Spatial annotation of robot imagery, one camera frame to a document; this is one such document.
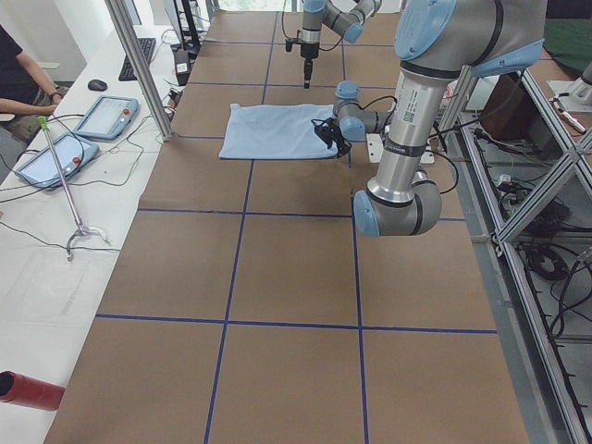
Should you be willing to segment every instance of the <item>keyboard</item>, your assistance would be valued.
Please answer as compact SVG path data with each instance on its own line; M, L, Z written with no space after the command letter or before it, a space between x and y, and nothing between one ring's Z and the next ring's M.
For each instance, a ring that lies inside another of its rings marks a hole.
M152 61L152 55L154 54L154 48L156 47L156 39L152 37L142 37L138 39L138 43L140 44L140 48L142 49L146 63L150 65L150 62ZM129 80L136 80L136 76L133 73L130 59L126 56L125 60L123 61L123 66L121 67L121 72L119 73L119 81Z

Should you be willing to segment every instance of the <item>white desk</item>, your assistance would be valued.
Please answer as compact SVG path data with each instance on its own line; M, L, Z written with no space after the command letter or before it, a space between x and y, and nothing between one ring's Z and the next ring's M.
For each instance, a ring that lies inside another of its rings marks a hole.
M165 97L170 88L165 80L176 83L172 53L167 44L160 45L160 37L166 29L137 29L139 37L151 36L157 40L151 71L160 97ZM71 183L98 179L121 183L138 157L140 149L123 139L150 110L137 81L117 81L123 57L113 32L55 112L57 116L83 114L100 94L135 97L140 101L138 116L119 138L122 142L99 143L101 151L118 145L118 152L105 154L91 162ZM86 85L90 79L106 81L108 89L105 92L89 91ZM64 123L73 128L77 120L64 120ZM50 129L55 137L65 132L57 122L51 123ZM83 222L105 229L115 249L120 249L126 238L138 200L150 177L160 149L157 135L154 121L148 119L132 137L145 151L125 186L92 184L71 187ZM31 148L41 149L45 145L40 133ZM21 163L28 158L24 155ZM0 189L22 185L14 174L9 174ZM0 201L31 191L34 188L0 191ZM66 245L76 228L61 188L0 203L0 211L4 212L0 221L51 243ZM68 262L64 250L43 247L37 240L3 226L0 226L0 245L0 371L12 370L66 386L116 263L117 253L77 250L74 260ZM78 239L75 245L107 247L95 237ZM114 370L117 370L117 363L114 363ZM55 416L54 413L11 404L0 404L0 410L0 440L5 443L43 442Z

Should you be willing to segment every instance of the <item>computer mouse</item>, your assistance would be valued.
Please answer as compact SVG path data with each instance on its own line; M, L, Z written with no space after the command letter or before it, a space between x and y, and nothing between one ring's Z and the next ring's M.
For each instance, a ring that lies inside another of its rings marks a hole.
M88 87L91 91L104 91L107 89L107 84L102 80L92 79L89 81Z

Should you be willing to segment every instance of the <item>towel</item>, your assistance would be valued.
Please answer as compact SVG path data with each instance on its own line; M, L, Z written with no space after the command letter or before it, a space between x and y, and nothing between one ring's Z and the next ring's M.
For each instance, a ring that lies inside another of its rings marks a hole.
M314 118L331 116L333 105L230 105L219 157L225 159L320 159L337 148L315 134Z

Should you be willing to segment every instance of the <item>tablet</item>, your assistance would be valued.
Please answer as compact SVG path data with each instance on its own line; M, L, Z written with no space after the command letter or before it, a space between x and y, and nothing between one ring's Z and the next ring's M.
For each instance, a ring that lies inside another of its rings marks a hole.
M99 151L99 145L96 143L69 133L55 139L54 147L64 176L67 178L78 173ZM15 174L37 188L61 186L56 162L49 147L42 149L23 166L16 169Z
M136 99L102 95L72 132L89 139L113 141L130 124L137 111Z

